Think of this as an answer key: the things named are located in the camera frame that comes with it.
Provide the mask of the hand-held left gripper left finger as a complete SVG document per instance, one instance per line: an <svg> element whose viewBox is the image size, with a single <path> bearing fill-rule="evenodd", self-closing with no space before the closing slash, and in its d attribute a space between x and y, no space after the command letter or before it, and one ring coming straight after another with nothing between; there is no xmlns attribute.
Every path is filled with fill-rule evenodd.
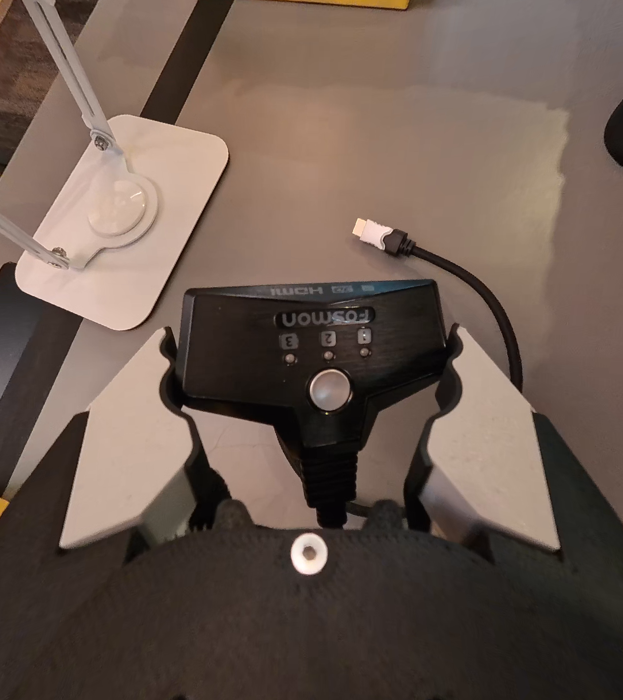
<svg viewBox="0 0 623 700"><path fill-rule="evenodd" d="M176 352L172 330L157 330L89 405L62 549L132 528L150 547L186 534L198 436L169 395Z"/></svg>

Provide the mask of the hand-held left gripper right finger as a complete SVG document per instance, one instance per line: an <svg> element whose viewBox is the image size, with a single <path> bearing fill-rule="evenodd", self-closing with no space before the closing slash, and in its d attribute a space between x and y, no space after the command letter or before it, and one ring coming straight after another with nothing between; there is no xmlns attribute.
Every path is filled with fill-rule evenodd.
<svg viewBox="0 0 623 700"><path fill-rule="evenodd" d="M451 328L448 350L439 411L405 479L409 527L435 524L461 544L496 530L559 549L532 407L463 326Z"/></svg>

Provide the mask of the black splitter box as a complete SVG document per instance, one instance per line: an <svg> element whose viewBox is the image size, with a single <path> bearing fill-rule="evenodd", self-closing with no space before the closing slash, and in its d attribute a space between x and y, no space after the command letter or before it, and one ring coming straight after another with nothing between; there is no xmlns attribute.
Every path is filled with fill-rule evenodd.
<svg viewBox="0 0 623 700"><path fill-rule="evenodd" d="M176 375L187 407L271 425L318 524L339 529L377 415L447 358L431 280L192 288Z"/></svg>

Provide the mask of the white stand with wooden board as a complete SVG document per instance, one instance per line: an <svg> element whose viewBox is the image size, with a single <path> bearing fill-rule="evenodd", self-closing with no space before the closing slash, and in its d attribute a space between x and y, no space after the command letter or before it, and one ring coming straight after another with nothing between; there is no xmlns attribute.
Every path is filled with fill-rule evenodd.
<svg viewBox="0 0 623 700"><path fill-rule="evenodd" d="M218 136L138 116L106 118L54 1L24 5L50 51L90 145L36 233L0 213L24 250L21 291L125 331L151 314L229 160Z"/></svg>

